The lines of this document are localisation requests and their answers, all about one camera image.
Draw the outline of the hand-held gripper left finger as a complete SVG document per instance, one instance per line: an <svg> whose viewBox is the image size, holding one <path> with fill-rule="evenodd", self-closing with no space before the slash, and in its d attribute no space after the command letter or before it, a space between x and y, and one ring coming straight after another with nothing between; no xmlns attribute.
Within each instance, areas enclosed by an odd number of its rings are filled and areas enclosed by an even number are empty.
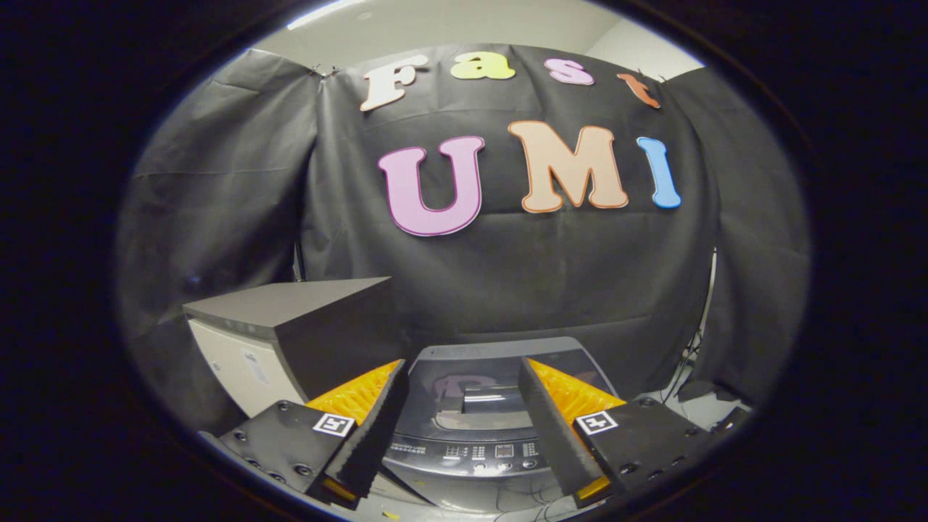
<svg viewBox="0 0 928 522"><path fill-rule="evenodd" d="M408 393L407 361L395 360L306 404L275 401L217 449L298 501L352 510L369 495Z"/></svg>

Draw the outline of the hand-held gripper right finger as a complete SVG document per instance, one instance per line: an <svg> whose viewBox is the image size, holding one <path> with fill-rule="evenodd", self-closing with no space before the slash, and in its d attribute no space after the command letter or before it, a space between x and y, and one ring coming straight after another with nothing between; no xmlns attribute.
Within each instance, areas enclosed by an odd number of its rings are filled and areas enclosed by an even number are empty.
<svg viewBox="0 0 928 522"><path fill-rule="evenodd" d="M655 399L626 401L521 360L519 390L560 491L578 508L642 508L713 454L717 436Z"/></svg>

